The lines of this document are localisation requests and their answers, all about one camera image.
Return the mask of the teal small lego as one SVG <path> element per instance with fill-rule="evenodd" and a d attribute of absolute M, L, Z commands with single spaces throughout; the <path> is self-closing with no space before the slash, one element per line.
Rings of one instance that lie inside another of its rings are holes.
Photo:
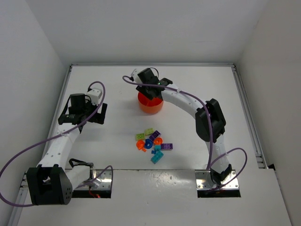
<path fill-rule="evenodd" d="M 155 151 L 160 151 L 161 150 L 161 145 L 155 145 L 154 150 Z"/>

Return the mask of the purple square lego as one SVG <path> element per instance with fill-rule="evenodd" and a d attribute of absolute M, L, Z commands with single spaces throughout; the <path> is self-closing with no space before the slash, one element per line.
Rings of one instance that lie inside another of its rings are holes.
<path fill-rule="evenodd" d="M 161 133 L 156 130 L 149 136 L 149 139 L 154 141 L 156 138 L 158 138 L 160 136 L 161 136 Z"/>

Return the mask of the purple long lego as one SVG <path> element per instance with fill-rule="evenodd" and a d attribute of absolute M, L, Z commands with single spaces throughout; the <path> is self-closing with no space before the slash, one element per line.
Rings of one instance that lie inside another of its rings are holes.
<path fill-rule="evenodd" d="M 170 151 L 173 149 L 173 144 L 172 143 L 162 143 L 160 145 L 161 150 L 163 151 Z"/>

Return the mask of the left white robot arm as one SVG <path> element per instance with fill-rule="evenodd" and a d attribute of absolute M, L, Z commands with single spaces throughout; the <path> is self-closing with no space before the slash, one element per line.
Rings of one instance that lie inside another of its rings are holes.
<path fill-rule="evenodd" d="M 61 115 L 55 138 L 36 167 L 26 173 L 33 205 L 67 205 L 74 189 L 91 178 L 91 162 L 76 161 L 65 170 L 73 144 L 87 122 L 103 124 L 107 104 L 103 92 L 89 89 L 87 93 L 71 94 Z"/>

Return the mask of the teal long lego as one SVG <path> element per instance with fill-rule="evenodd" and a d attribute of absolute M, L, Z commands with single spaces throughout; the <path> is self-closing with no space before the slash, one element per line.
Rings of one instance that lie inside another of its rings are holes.
<path fill-rule="evenodd" d="M 156 164 L 158 161 L 161 160 L 161 158 L 164 156 L 164 154 L 161 151 L 157 151 L 154 156 L 151 158 L 151 162 L 153 164 Z"/>

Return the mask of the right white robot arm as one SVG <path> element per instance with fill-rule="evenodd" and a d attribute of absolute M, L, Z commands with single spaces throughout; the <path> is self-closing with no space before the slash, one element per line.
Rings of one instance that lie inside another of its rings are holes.
<path fill-rule="evenodd" d="M 159 79 L 151 68 L 139 73 L 134 70 L 130 79 L 138 84 L 136 89 L 149 100 L 159 98 L 172 103 L 193 117 L 196 133 L 208 148 L 207 170 L 212 181 L 221 185 L 231 173 L 232 166 L 226 156 L 223 137 L 226 121 L 219 102 L 214 98 L 205 102 L 199 100 L 179 89 L 171 80 Z"/>

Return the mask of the lime green lego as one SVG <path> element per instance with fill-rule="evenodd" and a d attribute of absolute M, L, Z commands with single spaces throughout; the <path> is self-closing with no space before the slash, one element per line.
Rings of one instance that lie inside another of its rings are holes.
<path fill-rule="evenodd" d="M 144 133 L 136 134 L 136 135 L 135 135 L 135 139 L 136 139 L 136 140 L 142 140 L 142 139 L 145 139 Z"/>

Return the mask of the pale green curved lego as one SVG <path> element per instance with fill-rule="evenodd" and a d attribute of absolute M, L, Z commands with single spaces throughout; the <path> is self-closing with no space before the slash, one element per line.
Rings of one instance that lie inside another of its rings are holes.
<path fill-rule="evenodd" d="M 149 136 L 149 135 L 151 135 L 151 134 L 153 134 L 154 133 L 154 129 L 153 128 L 148 128 L 148 129 L 146 129 L 145 131 L 144 131 L 144 134 L 146 135 L 146 136 Z"/>

